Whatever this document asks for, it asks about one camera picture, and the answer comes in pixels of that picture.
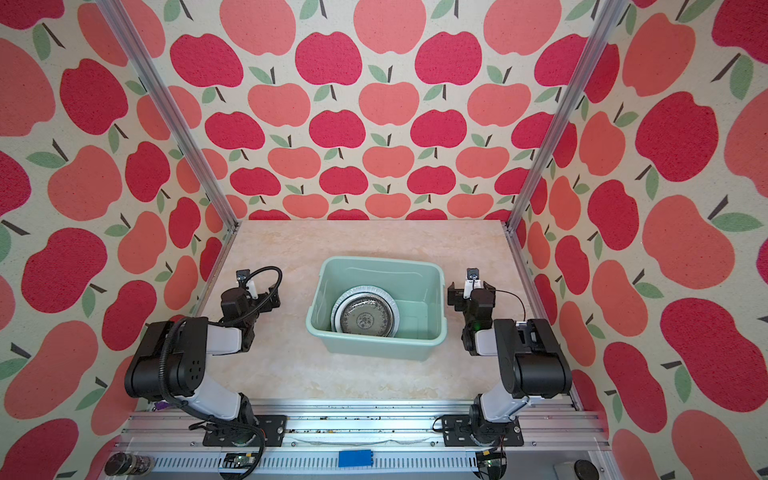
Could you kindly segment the mint green plastic bin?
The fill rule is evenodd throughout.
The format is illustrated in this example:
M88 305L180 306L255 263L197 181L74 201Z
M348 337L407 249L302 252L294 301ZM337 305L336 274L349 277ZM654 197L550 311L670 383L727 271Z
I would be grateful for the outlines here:
M400 312L394 337L336 333L331 312L337 299L357 286L388 292ZM423 361L447 336L445 279L433 263L373 257L331 257L323 263L306 317L308 332L331 353Z

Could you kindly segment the white fluted plate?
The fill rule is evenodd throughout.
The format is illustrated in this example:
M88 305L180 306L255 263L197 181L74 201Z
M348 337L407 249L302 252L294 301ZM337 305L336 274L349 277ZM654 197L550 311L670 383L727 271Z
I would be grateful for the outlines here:
M345 291L335 302L331 312L331 327L336 333L342 333L338 328L338 320L340 315L340 308L345 306L347 302L352 299L359 298L361 296L377 296L385 300L390 308L394 311L395 323L392 332L387 337L394 337L399 329L400 324L400 312L394 298L385 290L375 286L357 286Z

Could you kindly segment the amber translucent glass plate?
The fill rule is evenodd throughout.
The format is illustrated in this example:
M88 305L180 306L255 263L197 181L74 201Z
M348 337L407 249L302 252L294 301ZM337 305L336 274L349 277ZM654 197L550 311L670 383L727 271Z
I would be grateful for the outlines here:
M361 296L340 308L338 328L342 333L387 337L395 323L394 311L377 296Z

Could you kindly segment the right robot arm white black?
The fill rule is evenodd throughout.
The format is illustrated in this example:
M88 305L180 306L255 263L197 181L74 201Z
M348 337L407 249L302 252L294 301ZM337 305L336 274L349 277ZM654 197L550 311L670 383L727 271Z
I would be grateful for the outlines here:
M475 357L498 361L499 383L476 397L470 417L479 424L507 424L532 403L567 394L572 372L550 323L495 319L500 291L480 280L447 288L447 304L464 317L461 340Z

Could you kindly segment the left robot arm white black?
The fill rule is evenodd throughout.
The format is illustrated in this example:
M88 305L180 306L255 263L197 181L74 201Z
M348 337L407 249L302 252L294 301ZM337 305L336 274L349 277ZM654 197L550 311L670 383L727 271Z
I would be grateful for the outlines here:
M124 377L128 396L164 401L209 422L254 425L248 398L206 372L212 357L250 351L260 314L280 306L279 285L257 294L252 281L221 295L222 318L184 317L154 322L141 340Z

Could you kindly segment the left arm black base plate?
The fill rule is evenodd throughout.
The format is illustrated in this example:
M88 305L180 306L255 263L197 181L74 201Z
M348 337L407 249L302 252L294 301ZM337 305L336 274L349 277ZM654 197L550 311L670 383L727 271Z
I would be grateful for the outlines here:
M286 433L288 417L285 415L257 415L258 427L263 433L265 447L281 447ZM206 430L202 444L205 447L259 448L259 436L251 430L243 431L231 427L210 427Z

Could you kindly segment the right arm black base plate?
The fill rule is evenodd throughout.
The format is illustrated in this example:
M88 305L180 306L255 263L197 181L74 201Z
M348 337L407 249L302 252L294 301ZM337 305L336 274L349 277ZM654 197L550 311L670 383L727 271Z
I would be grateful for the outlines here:
M492 423L469 415L444 415L440 424L439 431L446 447L522 447L525 443L517 419Z

